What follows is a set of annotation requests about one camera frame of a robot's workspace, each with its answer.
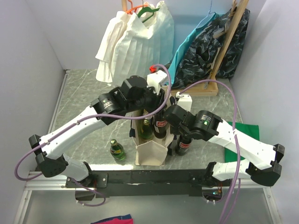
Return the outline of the cola bottle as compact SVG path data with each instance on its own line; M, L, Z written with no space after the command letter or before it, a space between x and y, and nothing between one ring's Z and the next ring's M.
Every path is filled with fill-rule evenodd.
M158 139L163 139L167 134L168 122L164 117L164 111L157 113L154 116L154 135Z
M175 153L179 156L183 156L187 153L190 145L192 143L192 138L187 138L183 135L180 135L177 145L175 147Z

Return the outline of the cream canvas tote bag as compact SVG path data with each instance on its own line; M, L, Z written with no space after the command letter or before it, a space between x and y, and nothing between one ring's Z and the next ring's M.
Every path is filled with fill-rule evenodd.
M173 141L174 135L170 133L168 123L167 134L163 139L158 139L154 135L154 116L148 116L153 131L153 138L144 141L140 138L140 129L144 119L131 120L129 136L133 138L136 149L135 164L137 166L164 166L168 154L168 146Z

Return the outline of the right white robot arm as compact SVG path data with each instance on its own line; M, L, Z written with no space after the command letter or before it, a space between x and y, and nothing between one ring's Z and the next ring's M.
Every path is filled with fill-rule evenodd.
M201 110L193 115L179 105L170 106L164 117L172 132L193 140L204 140L220 145L232 152L240 151L240 164L236 162L210 162L205 173L199 177L199 184L206 187L234 178L251 179L253 182L272 187L280 178L285 147L262 143L233 127L212 112Z

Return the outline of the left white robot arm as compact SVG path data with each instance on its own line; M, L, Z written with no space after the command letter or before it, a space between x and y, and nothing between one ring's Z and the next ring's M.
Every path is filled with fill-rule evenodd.
M37 166L45 177L65 175L75 179L82 187L93 183L93 175L87 162L77 161L65 155L65 151L78 140L104 128L129 112L145 109L159 111L165 105L165 92L161 88L169 81L164 72L131 76L108 93L99 95L77 117L50 134L29 138L35 151Z

